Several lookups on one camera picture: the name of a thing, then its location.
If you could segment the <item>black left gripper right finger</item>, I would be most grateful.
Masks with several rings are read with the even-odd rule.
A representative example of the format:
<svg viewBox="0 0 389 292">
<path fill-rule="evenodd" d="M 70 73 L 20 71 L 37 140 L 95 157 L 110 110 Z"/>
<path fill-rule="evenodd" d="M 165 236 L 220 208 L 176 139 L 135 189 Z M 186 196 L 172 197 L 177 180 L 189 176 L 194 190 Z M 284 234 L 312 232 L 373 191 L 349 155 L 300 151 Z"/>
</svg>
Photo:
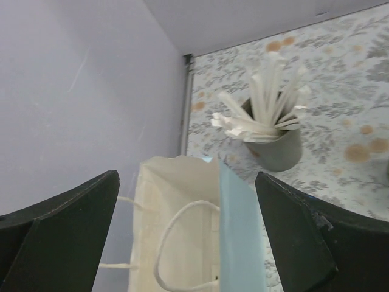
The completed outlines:
<svg viewBox="0 0 389 292">
<path fill-rule="evenodd" d="M 264 172 L 255 187 L 284 291 L 388 291 L 388 222 Z"/>
</svg>

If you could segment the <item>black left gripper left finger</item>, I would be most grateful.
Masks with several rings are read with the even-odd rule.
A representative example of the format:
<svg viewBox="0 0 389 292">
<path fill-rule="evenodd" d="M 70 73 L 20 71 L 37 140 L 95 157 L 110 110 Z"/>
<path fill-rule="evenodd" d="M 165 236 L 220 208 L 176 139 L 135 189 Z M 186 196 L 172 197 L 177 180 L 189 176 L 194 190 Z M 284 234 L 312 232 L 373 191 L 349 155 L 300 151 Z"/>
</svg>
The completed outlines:
<svg viewBox="0 0 389 292">
<path fill-rule="evenodd" d="M 1 216 L 1 291 L 91 291 L 119 194 L 110 170 Z"/>
</svg>

